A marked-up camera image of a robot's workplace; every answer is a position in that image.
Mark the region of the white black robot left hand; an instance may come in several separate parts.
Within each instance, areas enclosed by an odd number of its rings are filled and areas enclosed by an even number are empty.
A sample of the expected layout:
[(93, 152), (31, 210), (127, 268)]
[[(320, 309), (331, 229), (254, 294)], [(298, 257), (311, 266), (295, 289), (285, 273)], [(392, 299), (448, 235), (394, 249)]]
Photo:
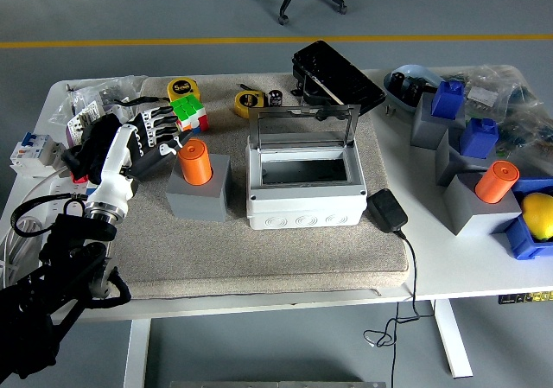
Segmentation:
[(173, 109), (164, 106), (137, 114), (117, 130), (98, 187), (86, 202), (85, 217), (112, 225), (124, 220), (137, 183), (176, 158), (194, 134), (190, 129), (179, 129), (176, 123)]

